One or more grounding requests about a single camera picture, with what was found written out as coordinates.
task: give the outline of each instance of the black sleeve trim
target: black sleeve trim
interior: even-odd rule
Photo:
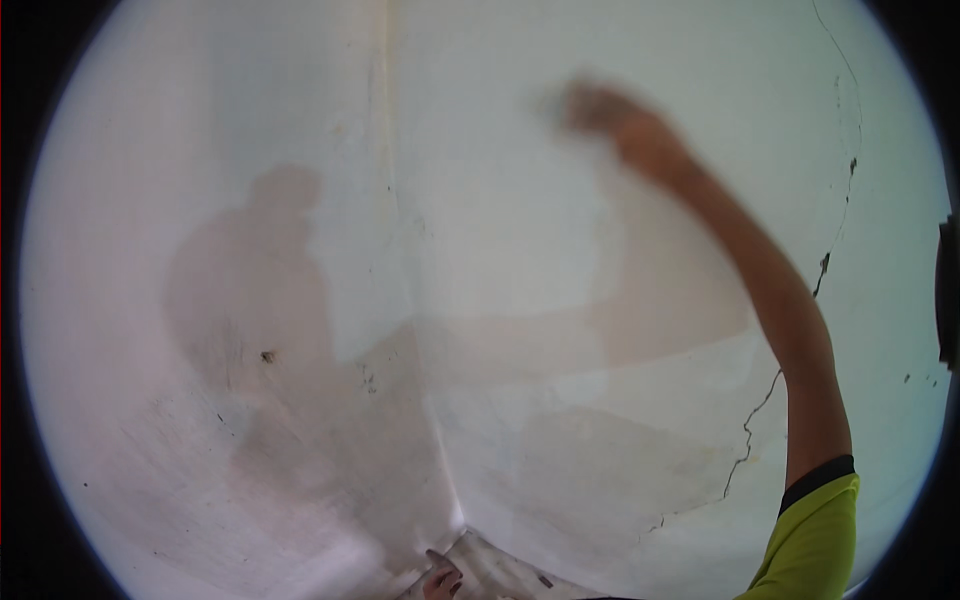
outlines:
[[[813,492],[817,488],[828,484],[834,479],[839,479],[844,475],[849,475],[853,473],[853,456],[850,454],[844,454],[843,456],[838,456],[834,459],[830,459],[816,467],[811,472],[807,473],[800,479],[798,479],[786,492],[783,493],[783,501],[780,503],[780,513],[778,516],[783,514],[783,511],[787,510],[797,500],[803,498],[807,494]]]

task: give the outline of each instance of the white wall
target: white wall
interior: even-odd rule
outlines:
[[[822,4],[121,5],[44,146],[21,287],[41,434],[120,583],[390,597],[465,519],[587,588],[742,591],[782,381],[703,229],[551,129],[579,68],[666,107],[811,289],[830,252],[859,581],[943,419],[948,204],[896,54]]]
[[[785,392],[748,299],[679,206],[551,131],[542,98],[578,69],[665,107],[811,290],[830,252],[818,300],[863,476],[853,583],[896,534],[943,418],[947,193],[873,19],[818,10],[824,25],[796,2],[395,7],[425,381],[467,523],[494,545],[606,593],[733,596],[782,494]]]
[[[392,597],[462,529],[391,247],[385,14],[124,3],[63,98],[27,369],[133,597]]]

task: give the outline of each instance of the yellow shirt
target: yellow shirt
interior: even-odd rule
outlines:
[[[856,473],[830,481],[787,508],[763,564],[735,600],[835,600],[843,596],[856,547]]]

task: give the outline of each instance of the hand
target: hand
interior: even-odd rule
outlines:
[[[460,586],[464,574],[452,566],[444,567],[430,576],[423,584],[424,600],[449,600]]]
[[[652,110],[603,85],[577,81],[565,101],[566,124],[613,141],[625,162],[664,187],[699,173],[685,144]]]

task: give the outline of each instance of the fingers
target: fingers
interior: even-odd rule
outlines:
[[[444,568],[439,569],[430,576],[430,579],[426,580],[425,584],[423,584],[423,593],[429,593],[438,589],[444,582],[444,579],[447,577],[447,575],[451,575],[454,570],[456,569],[454,569],[452,566],[445,566]]]
[[[432,598],[434,597],[432,594],[436,593],[436,597],[440,598],[453,597],[453,594],[457,593],[463,583],[460,581],[463,576],[464,574],[454,567],[445,566],[426,580],[426,583],[423,584],[423,595]]]
[[[444,580],[440,583],[440,590],[447,592],[450,597],[453,597],[453,594],[457,593],[456,589],[460,589],[460,579],[463,576],[464,574],[460,571],[452,569],[452,572],[444,577]]]
[[[613,87],[580,79],[566,89],[564,120],[583,132],[614,133],[626,121],[647,110]]]

